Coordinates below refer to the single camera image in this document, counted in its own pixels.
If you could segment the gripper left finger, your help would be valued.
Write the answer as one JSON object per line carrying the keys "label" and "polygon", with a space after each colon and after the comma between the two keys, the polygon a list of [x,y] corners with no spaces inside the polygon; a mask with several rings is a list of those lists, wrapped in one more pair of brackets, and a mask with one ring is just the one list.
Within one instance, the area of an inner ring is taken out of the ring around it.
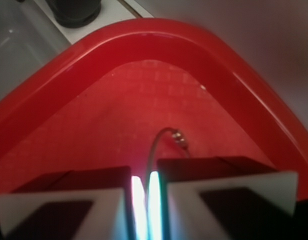
{"label": "gripper left finger", "polygon": [[0,194],[6,240],[132,240],[128,166],[40,175]]}

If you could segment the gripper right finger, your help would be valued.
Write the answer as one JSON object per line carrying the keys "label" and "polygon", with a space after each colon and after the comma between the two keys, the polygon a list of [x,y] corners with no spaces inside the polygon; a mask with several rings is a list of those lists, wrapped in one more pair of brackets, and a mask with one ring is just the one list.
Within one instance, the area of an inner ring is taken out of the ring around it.
{"label": "gripper right finger", "polygon": [[243,156],[160,159],[165,240],[293,240],[298,174]]}

